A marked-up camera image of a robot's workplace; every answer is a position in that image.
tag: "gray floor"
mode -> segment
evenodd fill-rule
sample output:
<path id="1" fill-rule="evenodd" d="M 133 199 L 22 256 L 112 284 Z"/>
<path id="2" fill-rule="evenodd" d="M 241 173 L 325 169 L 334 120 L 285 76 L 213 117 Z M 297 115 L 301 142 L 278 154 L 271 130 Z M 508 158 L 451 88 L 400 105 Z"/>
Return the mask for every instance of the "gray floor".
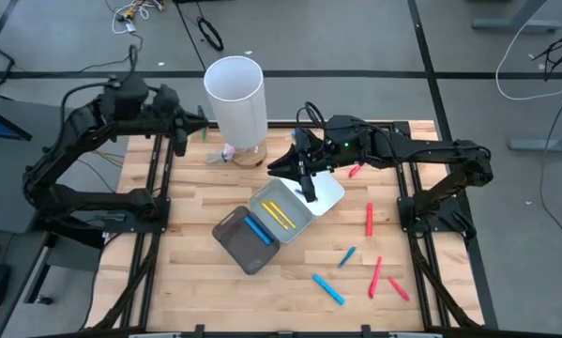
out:
<path id="1" fill-rule="evenodd" d="M 0 1 L 0 15 L 4 3 Z M 110 3 L 118 6 L 127 2 Z M 474 31 L 470 23 L 475 17 L 509 16 L 521 3 L 419 0 L 435 70 L 494 71 L 513 34 Z M 181 8 L 193 19 L 198 13 L 193 4 Z M 250 57 L 264 69 L 423 70 L 405 1 L 235 0 L 203 3 L 202 8 L 224 38 L 223 55 L 251 52 Z M 549 1 L 538 17 L 562 21 L 562 1 Z M 138 19 L 136 25 L 144 37 L 138 69 L 201 69 L 174 7 L 152 12 L 148 21 Z M 220 55 L 199 40 L 191 23 L 188 25 L 206 65 L 218 59 Z M 540 71 L 539 62 L 531 62 L 528 55 L 540 53 L 561 35 L 521 36 L 503 71 Z M 111 13 L 100 0 L 25 0 L 15 8 L 0 35 L 0 47 L 24 69 L 60 71 L 121 59 L 134 40 L 111 32 Z M 97 70 L 126 68 L 116 65 Z M 59 104 L 68 89 L 94 81 L 12 80 L 0 88 L 0 94 Z M 197 104 L 209 110 L 200 80 L 148 82 L 176 89 L 188 110 Z M 529 96 L 562 88 L 562 81 L 503 81 L 502 85 L 511 95 Z M 545 135 L 562 96 L 509 101 L 499 95 L 491 80 L 441 80 L 439 87 L 454 138 L 472 139 L 494 153 L 494 182 L 483 189 L 471 189 L 469 194 L 499 326 L 562 333 L 562 233 L 540 205 L 540 155 L 513 153 L 506 146 L 510 137 Z M 77 93 L 68 105 L 82 104 L 96 94 L 91 90 Z M 423 79 L 266 79 L 266 99 L 269 118 L 274 119 L 294 118 L 304 100 L 315 102 L 326 116 L 435 119 L 429 87 Z M 555 134 L 562 135 L 562 118 Z M 117 145 L 114 151 L 123 149 Z M 98 165 L 114 185 L 118 173 L 105 163 Z M 87 168 L 79 164 L 74 170 L 84 174 L 76 176 L 80 180 L 76 182 L 70 176 L 69 184 L 101 189 Z M 562 155 L 548 158 L 545 197 L 562 222 Z M 44 292 L 58 295 L 61 301 L 49 309 L 21 307 L 5 336 L 78 329 L 88 306 L 91 277 L 57 271 Z M 63 292 L 63 285 L 67 285 L 67 292 Z"/>

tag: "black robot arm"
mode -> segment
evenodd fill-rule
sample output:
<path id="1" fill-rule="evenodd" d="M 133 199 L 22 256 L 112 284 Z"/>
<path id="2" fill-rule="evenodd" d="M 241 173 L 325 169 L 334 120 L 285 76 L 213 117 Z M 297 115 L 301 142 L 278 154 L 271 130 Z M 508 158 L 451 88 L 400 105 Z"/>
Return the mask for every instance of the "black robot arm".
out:
<path id="1" fill-rule="evenodd" d="M 353 164 L 367 163 L 377 169 L 403 162 L 455 164 L 435 187 L 421 192 L 424 196 L 419 207 L 423 208 L 438 207 L 466 186 L 483 186 L 493 179 L 491 153 L 471 141 L 410 140 L 349 115 L 334 115 L 318 123 L 324 131 L 322 139 L 308 129 L 297 128 L 289 151 L 268 165 L 269 175 L 299 182 L 308 202 L 316 200 L 311 176 Z"/>
<path id="2" fill-rule="evenodd" d="M 103 94 L 70 113 L 55 144 L 44 148 L 35 165 L 26 167 L 24 196 L 46 218 L 63 220 L 77 210 L 125 210 L 143 221 L 158 218 L 158 205 L 147 189 L 77 192 L 56 181 L 81 155 L 108 139 L 164 135 L 172 139 L 175 155 L 183 156 L 188 135 L 207 126 L 203 114 L 183 110 L 176 93 L 165 84 L 150 88 L 142 78 L 132 75 L 122 82 L 112 78 L 103 86 Z M 151 104 L 144 104 L 150 89 L 156 91 L 155 98 Z"/>

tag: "marker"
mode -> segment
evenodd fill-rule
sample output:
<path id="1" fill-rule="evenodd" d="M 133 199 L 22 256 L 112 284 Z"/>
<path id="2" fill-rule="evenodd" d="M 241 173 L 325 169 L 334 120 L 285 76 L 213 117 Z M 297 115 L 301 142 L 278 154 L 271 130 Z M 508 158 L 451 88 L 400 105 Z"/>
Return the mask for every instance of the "marker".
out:
<path id="1" fill-rule="evenodd" d="M 395 287 L 397 292 L 399 292 L 400 295 L 402 295 L 402 298 L 404 298 L 405 300 L 410 300 L 410 296 L 408 296 L 407 292 L 403 291 L 402 287 L 399 284 L 397 284 L 397 282 L 393 279 L 393 277 L 389 277 L 389 282 L 391 283 L 391 285 L 393 285 L 393 287 Z"/>
<path id="2" fill-rule="evenodd" d="M 337 301 L 339 305 L 343 305 L 345 303 L 345 299 L 341 297 L 341 295 L 338 294 L 337 291 L 333 290 L 333 288 L 330 287 L 330 285 L 327 284 L 327 282 L 325 282 L 325 280 L 323 280 L 322 277 L 318 276 L 317 274 L 313 274 L 311 277 L 314 279 L 315 282 L 317 282 L 320 286 L 322 286 L 322 288 L 325 289 L 325 291 L 330 295 L 330 297 L 335 299 L 335 301 Z"/>
<path id="3" fill-rule="evenodd" d="M 378 277 L 381 275 L 381 262 L 383 261 L 383 257 L 378 256 L 376 260 L 376 268 L 374 269 L 374 276 L 372 276 L 371 287 L 368 289 L 368 296 L 371 299 L 374 298 L 374 292 L 376 292 L 376 284 L 378 283 Z"/>
<path id="4" fill-rule="evenodd" d="M 366 206 L 366 237 L 372 236 L 372 203 Z"/>
<path id="5" fill-rule="evenodd" d="M 347 262 L 347 260 L 349 259 L 349 257 L 352 256 L 352 254 L 354 254 L 354 251 L 356 250 L 356 247 L 351 247 L 349 249 L 349 251 L 345 254 L 345 257 L 343 258 L 343 260 L 341 261 L 341 263 L 339 263 L 339 265 L 337 266 L 337 268 L 340 268 L 343 266 L 343 264 L 345 264 L 345 262 Z"/>
<path id="6" fill-rule="evenodd" d="M 266 202 L 262 202 L 260 203 L 262 205 L 262 207 L 264 207 L 264 209 L 266 211 L 268 211 L 268 213 L 270 214 L 270 216 L 274 217 L 275 220 L 277 220 L 277 222 L 285 229 L 285 230 L 289 230 L 289 227 L 287 225 L 285 225 L 281 219 L 279 218 L 279 216 L 277 216 L 277 214 L 274 213 L 274 211 L 272 211 L 267 205 Z"/>
<path id="7" fill-rule="evenodd" d="M 350 170 L 349 178 L 354 177 L 360 169 L 362 169 L 362 164 L 358 164 L 357 166 L 354 167 L 354 169 Z"/>
<path id="8" fill-rule="evenodd" d="M 270 245 L 270 243 L 272 243 L 267 234 L 265 234 L 264 231 L 260 230 L 260 227 L 257 226 L 257 224 L 250 218 L 250 216 L 245 216 L 245 223 L 250 226 L 255 235 L 257 235 L 266 245 Z"/>
<path id="9" fill-rule="evenodd" d="M 289 223 L 289 225 L 291 225 L 294 229 L 296 229 L 296 225 L 293 224 L 293 222 L 291 222 L 291 220 L 289 220 L 287 215 L 285 215 L 284 212 L 282 212 L 282 210 L 279 208 L 279 206 L 277 206 L 276 203 L 274 203 L 272 201 L 269 201 L 268 203 L 284 218 L 284 220 L 286 220 Z"/>

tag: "white paper cup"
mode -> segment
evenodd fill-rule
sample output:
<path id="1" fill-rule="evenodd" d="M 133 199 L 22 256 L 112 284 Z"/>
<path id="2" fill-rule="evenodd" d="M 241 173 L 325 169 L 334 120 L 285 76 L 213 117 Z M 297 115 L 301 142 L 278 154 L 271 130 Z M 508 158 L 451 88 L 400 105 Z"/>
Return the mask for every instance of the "white paper cup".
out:
<path id="1" fill-rule="evenodd" d="M 247 148 L 266 138 L 264 74 L 255 61 L 224 57 L 207 69 L 204 86 L 226 143 Z"/>

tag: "wooden table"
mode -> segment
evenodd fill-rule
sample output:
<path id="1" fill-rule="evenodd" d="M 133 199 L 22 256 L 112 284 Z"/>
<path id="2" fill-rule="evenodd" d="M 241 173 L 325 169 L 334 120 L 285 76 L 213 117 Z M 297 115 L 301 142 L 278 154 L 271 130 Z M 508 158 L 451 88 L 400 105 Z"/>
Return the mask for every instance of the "wooden table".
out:
<path id="1" fill-rule="evenodd" d="M 413 138 L 437 139 L 432 121 L 410 121 L 410 125 Z M 293 242 L 282 245 L 267 266 L 248 276 L 212 237 L 212 227 L 235 207 L 246 206 L 250 196 L 271 179 L 266 165 L 286 152 L 290 130 L 269 130 L 267 159 L 250 170 L 230 163 L 205 164 L 207 154 L 222 149 L 223 139 L 217 131 L 208 133 L 206 143 L 201 137 L 201 133 L 193 135 L 187 155 L 174 161 L 170 227 L 159 248 L 148 330 L 193 331 L 196 324 L 205 324 L 208 331 L 359 331 L 362 324 L 373 330 L 422 329 L 408 241 L 398 225 L 395 170 L 365 166 L 351 179 L 347 178 L 350 168 L 337 170 L 334 177 L 345 188 L 343 199 Z M 119 191 L 144 187 L 152 142 L 130 138 Z M 425 189 L 446 175 L 444 165 L 418 168 Z M 412 192 L 409 173 L 406 176 Z M 368 202 L 374 203 L 372 238 L 365 237 Z M 482 322 L 460 235 L 439 233 L 433 239 L 444 284 L 466 312 Z M 126 286 L 134 240 L 132 234 L 120 236 L 103 254 L 89 326 L 103 317 Z M 356 252 L 337 269 L 352 246 Z M 383 256 L 381 281 L 370 300 L 367 292 L 378 255 Z M 343 306 L 311 279 L 313 273 L 345 297 Z M 389 276 L 409 293 L 410 301 L 397 294 Z M 434 293 L 427 288 L 433 323 L 438 324 Z"/>

